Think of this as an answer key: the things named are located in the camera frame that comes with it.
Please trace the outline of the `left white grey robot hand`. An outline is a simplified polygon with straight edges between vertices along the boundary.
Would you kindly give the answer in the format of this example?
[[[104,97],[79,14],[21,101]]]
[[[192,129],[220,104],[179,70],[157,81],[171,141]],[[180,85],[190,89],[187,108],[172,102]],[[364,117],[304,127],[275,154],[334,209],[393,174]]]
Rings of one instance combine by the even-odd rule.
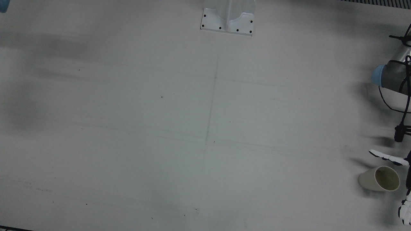
[[[408,167],[408,172],[407,172],[407,177],[406,177],[406,189],[407,189],[407,194],[405,197],[405,200],[402,201],[401,206],[398,209],[398,217],[402,220],[403,224],[406,226],[410,226],[411,222],[411,196],[410,196],[410,191],[411,191],[411,162],[410,162],[410,155],[409,153],[406,158],[401,158],[401,157],[396,157],[396,156],[391,156],[388,154],[384,154],[382,152],[370,149],[368,151],[371,155],[378,157],[383,160],[388,160],[392,162],[396,166],[407,166]]]

